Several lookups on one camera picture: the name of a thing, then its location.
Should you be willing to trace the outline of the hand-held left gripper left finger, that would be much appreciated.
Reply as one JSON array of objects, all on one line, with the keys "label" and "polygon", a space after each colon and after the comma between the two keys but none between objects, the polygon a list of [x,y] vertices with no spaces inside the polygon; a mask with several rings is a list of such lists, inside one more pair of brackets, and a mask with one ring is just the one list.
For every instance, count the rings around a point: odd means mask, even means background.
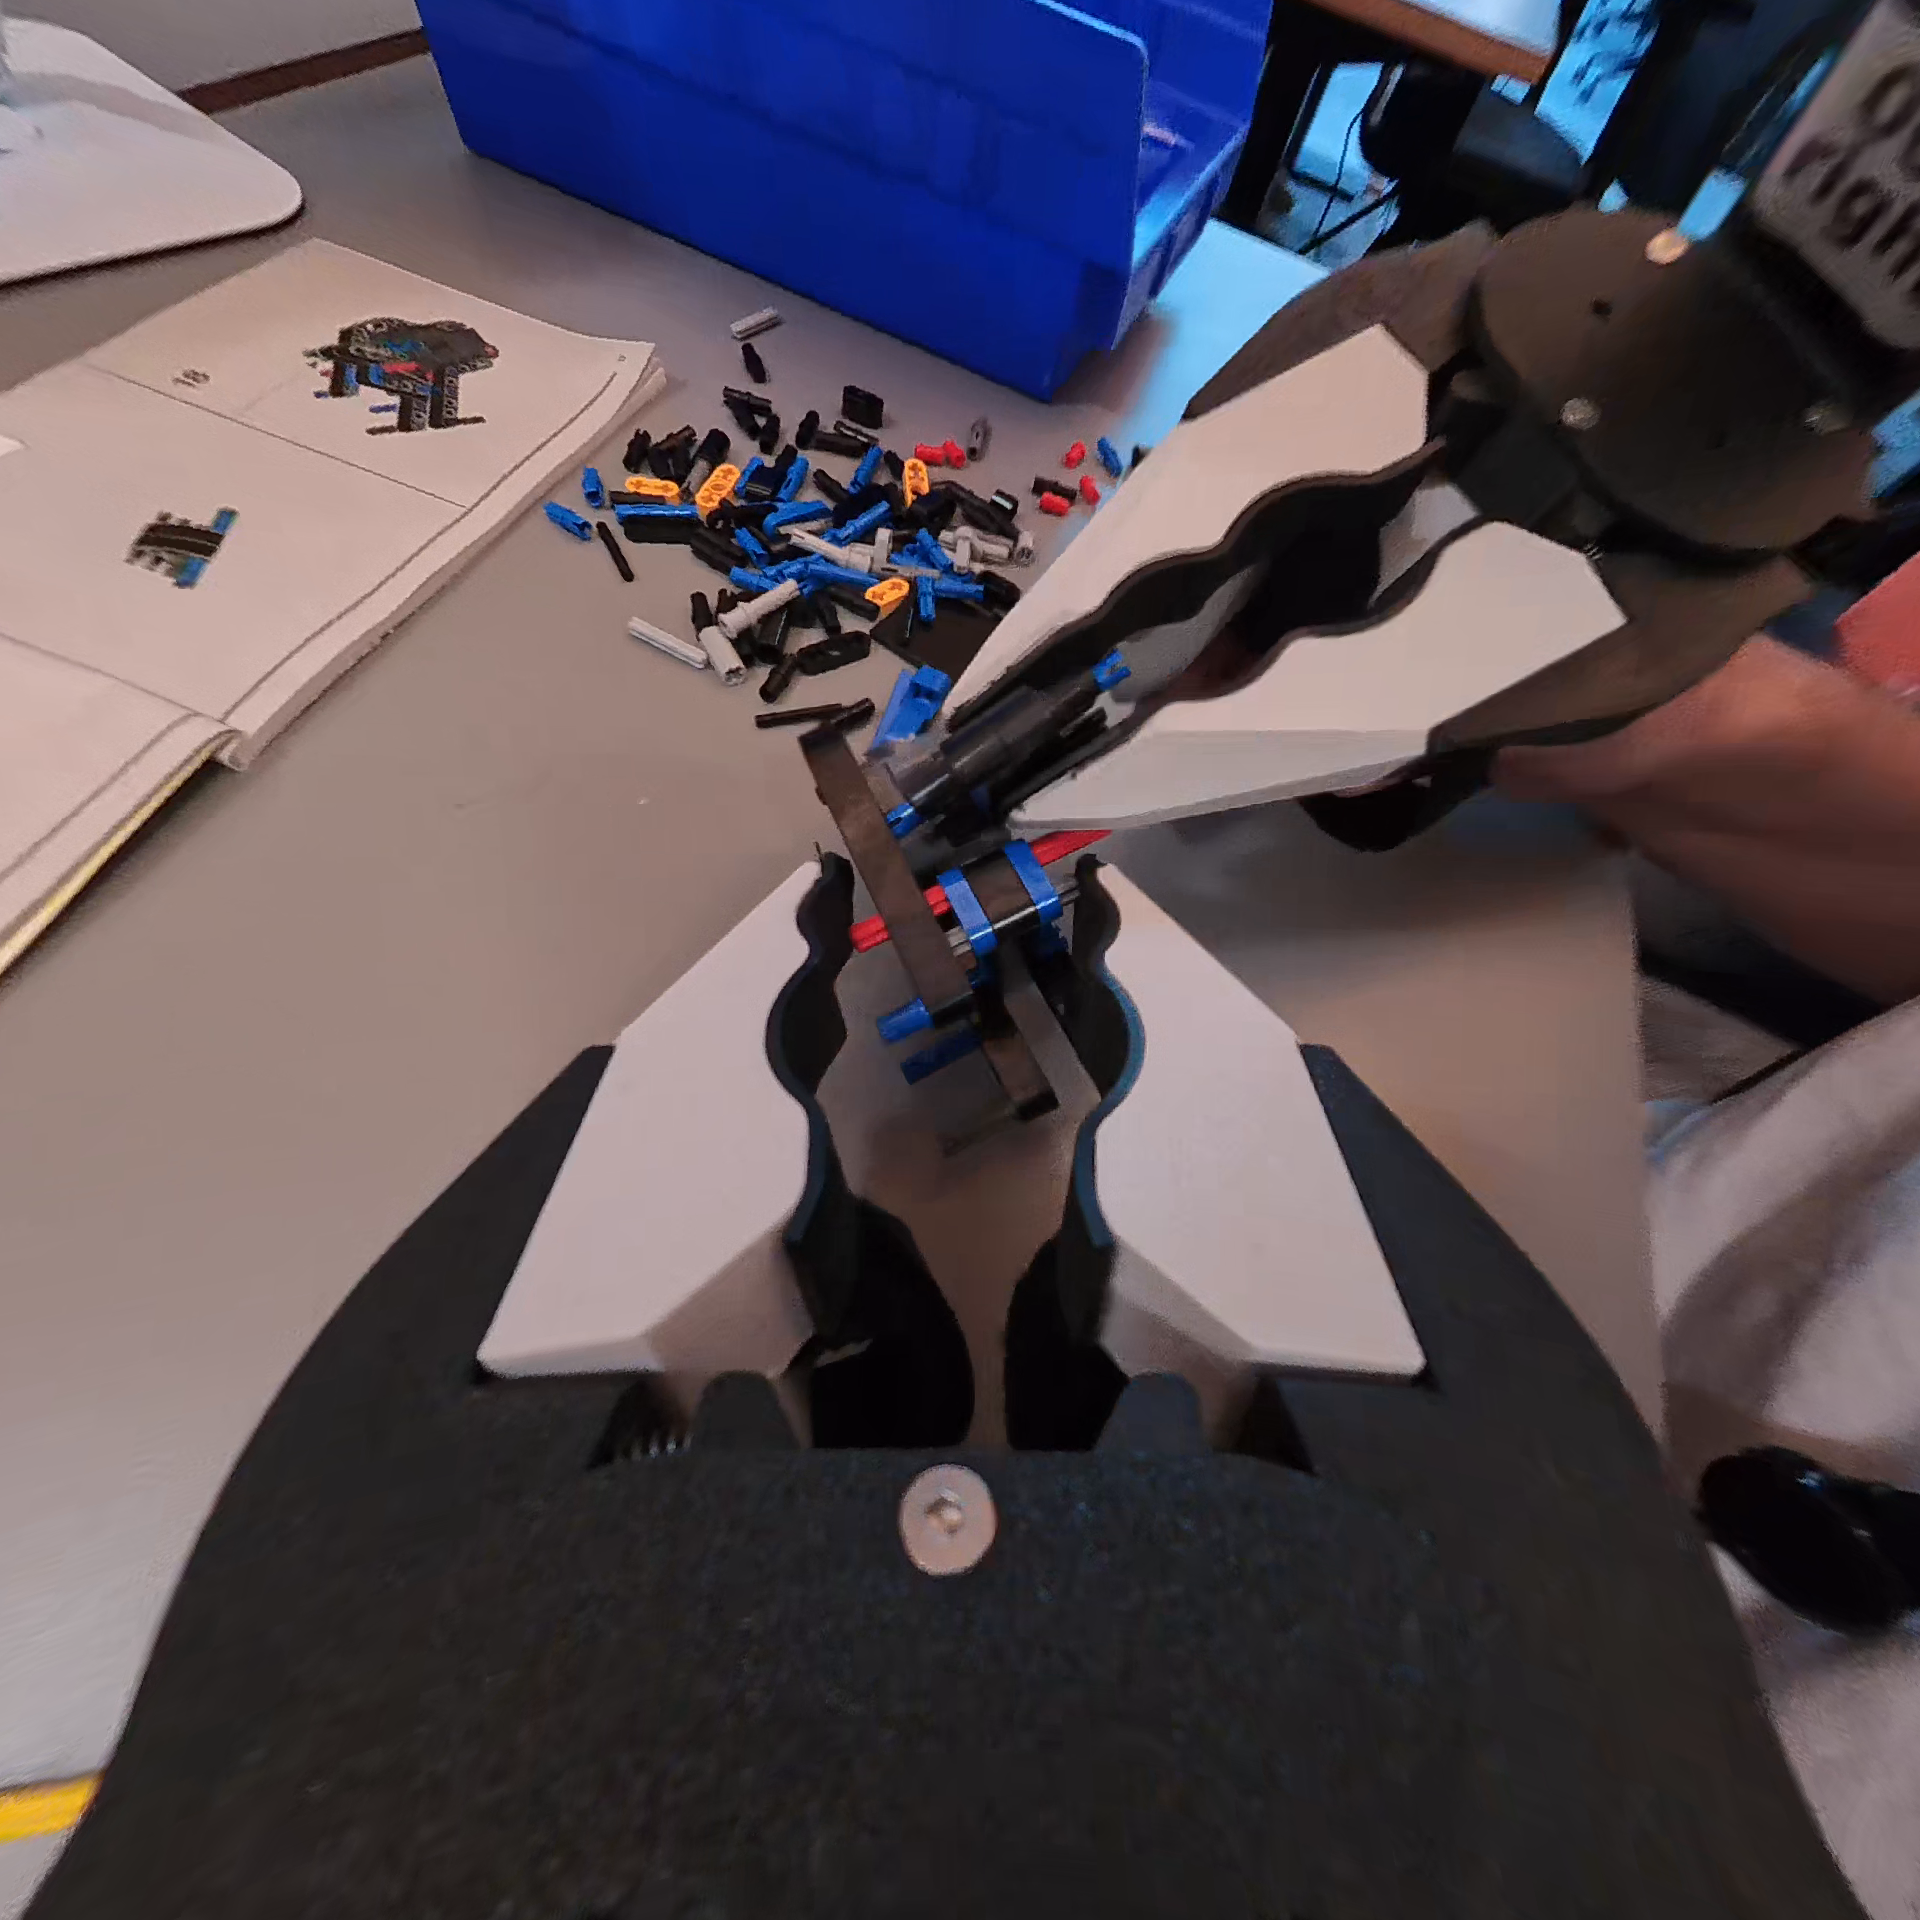
[{"label": "hand-held left gripper left finger", "polygon": [[821,1449],[967,1441],[967,1338],[911,1230],[852,1189],[822,1106],[852,898],[843,858],[802,864],[622,1032],[480,1368],[648,1377],[684,1410],[747,1375]]}]

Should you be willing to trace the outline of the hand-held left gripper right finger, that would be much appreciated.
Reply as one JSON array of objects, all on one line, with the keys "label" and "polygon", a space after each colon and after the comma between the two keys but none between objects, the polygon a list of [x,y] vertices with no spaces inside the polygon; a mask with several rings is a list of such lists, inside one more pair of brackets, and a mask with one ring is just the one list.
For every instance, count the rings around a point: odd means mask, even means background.
[{"label": "hand-held left gripper right finger", "polygon": [[1187,1385],[1219,1447],[1267,1379],[1414,1381],[1423,1346],[1293,1029],[1092,856],[1038,984],[1095,1099],[1008,1309],[1008,1442],[1090,1449],[1140,1377]]}]

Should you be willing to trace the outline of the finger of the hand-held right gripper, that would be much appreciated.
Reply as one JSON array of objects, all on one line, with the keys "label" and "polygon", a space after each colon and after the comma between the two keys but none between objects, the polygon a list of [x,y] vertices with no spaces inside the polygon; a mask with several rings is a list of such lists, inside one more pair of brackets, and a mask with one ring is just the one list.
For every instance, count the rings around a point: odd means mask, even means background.
[{"label": "finger of the hand-held right gripper", "polygon": [[1445,455],[1428,373],[1382,327],[1183,421],[999,622],[948,714],[1197,616],[1254,570],[1250,616],[1173,685],[1222,691],[1295,630],[1365,618],[1381,534]]},{"label": "finger of the hand-held right gripper", "polygon": [[1011,815],[1014,832],[1130,830],[1405,773],[1431,734],[1626,625],[1576,551],[1474,522],[1405,570],[1381,610],[1295,630],[1222,691],[1173,685],[1252,613],[1258,571],[1197,616],[1119,646],[1117,741]]}]

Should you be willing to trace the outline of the lego assembly with grey motor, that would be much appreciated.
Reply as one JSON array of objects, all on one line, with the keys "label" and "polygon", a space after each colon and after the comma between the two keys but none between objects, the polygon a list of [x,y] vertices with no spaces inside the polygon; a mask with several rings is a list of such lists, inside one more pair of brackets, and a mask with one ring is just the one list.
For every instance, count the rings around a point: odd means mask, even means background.
[{"label": "lego assembly with grey motor", "polygon": [[1021,809],[1117,744],[1116,694],[1132,678],[1111,648],[1055,680],[1016,680],[984,694],[954,730],[904,738],[899,758],[863,760],[839,712],[802,731],[814,793],[871,905],[851,943],[861,953],[891,946],[907,984],[880,1017],[880,1040],[907,1047],[907,1085],[978,1058],[1013,1121],[1058,1110],[1008,1009],[1004,973],[1064,949],[1074,893],[1064,870],[1111,830],[1039,830]]}]

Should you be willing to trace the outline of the person's right forearm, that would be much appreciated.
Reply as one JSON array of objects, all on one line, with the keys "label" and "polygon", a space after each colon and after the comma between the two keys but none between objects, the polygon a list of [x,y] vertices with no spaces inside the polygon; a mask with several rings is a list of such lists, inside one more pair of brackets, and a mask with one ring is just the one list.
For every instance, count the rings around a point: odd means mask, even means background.
[{"label": "person's right forearm", "polygon": [[1730,897],[1806,967],[1885,1007],[1912,1000],[1916,712],[1770,638],[1725,680]]}]

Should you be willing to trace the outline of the pile of small lego pieces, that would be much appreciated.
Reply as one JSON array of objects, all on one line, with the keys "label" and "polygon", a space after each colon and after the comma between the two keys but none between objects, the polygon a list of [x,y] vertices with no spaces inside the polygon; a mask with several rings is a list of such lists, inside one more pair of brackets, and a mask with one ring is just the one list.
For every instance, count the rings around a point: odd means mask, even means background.
[{"label": "pile of small lego pieces", "polygon": [[782,322],[765,304],[726,327],[741,361],[722,387],[726,423],[637,430],[612,485],[584,466],[581,499],[550,499],[542,517],[598,547],[627,586],[640,547],[696,561],[717,589],[688,595],[686,631],[636,616],[628,635],[715,685],[754,685],[757,730],[866,730],[885,758],[951,699],[978,643],[962,622],[1014,606],[1014,575],[1039,553],[1021,511],[1092,511],[1096,478],[1074,445],[1026,497],[978,493],[959,474],[987,461],[987,418],[962,439],[888,448],[885,405],[856,384],[837,410],[783,421],[762,350]]}]

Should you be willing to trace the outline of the person's right hand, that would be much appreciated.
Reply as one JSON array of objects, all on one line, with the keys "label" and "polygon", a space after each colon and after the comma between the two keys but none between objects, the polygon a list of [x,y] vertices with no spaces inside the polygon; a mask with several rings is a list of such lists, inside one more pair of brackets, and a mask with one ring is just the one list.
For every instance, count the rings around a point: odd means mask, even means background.
[{"label": "person's right hand", "polygon": [[1580,809],[1680,880],[1730,895],[1770,856],[1772,751],[1788,657],[1749,643],[1725,667],[1613,734],[1509,747],[1495,790]]}]

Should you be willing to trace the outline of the blue plastic bin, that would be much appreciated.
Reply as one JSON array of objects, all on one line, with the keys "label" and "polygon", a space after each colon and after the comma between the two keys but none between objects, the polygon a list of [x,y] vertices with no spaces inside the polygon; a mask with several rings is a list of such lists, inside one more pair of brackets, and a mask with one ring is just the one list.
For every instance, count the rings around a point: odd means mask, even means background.
[{"label": "blue plastic bin", "polygon": [[474,153],[1045,400],[1222,202],[1270,7],[416,11]]}]

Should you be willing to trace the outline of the white shirt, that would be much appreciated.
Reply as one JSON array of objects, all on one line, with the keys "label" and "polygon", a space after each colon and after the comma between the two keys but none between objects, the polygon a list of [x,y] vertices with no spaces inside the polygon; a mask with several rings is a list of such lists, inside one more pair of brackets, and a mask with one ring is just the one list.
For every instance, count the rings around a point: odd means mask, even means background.
[{"label": "white shirt", "polygon": [[1678,1121],[1647,1161],[1674,1465],[1773,1438],[1916,1486],[1916,1002]]}]

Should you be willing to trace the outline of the black rounded object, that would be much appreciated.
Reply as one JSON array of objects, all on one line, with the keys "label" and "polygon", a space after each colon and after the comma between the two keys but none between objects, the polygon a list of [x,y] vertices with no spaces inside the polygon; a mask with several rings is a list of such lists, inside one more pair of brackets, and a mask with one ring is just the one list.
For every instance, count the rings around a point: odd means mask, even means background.
[{"label": "black rounded object", "polygon": [[1695,1518],[1766,1595],[1812,1625],[1882,1634],[1916,1617],[1916,1490],[1754,1447],[1703,1470]]}]

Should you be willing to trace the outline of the instruction booklet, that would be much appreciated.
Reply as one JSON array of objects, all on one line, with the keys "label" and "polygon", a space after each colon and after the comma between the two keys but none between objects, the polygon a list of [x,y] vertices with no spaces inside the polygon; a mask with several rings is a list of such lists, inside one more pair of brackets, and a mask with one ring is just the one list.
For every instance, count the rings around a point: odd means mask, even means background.
[{"label": "instruction booklet", "polygon": [[653,343],[307,243],[5,390],[5,969],[662,384]]}]

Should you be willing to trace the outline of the white stand base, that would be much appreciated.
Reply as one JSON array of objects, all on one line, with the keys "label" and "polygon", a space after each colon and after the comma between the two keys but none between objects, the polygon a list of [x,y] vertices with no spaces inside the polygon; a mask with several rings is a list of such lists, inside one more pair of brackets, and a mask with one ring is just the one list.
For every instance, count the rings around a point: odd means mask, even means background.
[{"label": "white stand base", "polygon": [[303,209],[268,157],[99,41],[5,16],[2,283],[262,233]]}]

